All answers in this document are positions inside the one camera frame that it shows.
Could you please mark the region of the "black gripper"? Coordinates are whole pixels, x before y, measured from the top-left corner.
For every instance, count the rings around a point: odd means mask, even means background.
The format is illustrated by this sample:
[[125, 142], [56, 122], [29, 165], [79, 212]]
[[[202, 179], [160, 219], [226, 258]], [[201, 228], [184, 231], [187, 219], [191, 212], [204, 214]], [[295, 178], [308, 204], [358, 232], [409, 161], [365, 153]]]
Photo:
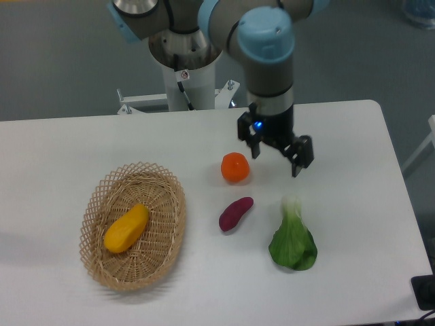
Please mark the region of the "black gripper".
[[237, 120], [237, 134], [251, 149], [251, 156], [260, 155], [260, 142], [278, 149], [292, 165], [292, 176], [297, 177], [314, 160], [313, 142], [309, 135], [294, 136], [294, 107], [276, 115], [260, 113], [255, 103], [249, 105]]

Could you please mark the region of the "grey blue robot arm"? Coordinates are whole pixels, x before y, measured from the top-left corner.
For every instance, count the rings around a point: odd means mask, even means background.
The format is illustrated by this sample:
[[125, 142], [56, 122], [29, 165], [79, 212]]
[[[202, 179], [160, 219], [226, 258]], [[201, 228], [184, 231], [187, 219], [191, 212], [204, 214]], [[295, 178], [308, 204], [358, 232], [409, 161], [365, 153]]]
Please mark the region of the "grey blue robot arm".
[[281, 152], [297, 175], [312, 163], [308, 135], [294, 127], [293, 25], [327, 1], [110, 1], [124, 38], [147, 41], [164, 74], [169, 109], [210, 109], [215, 64], [229, 55], [243, 68], [248, 112], [237, 121], [239, 140], [253, 158], [260, 145]]

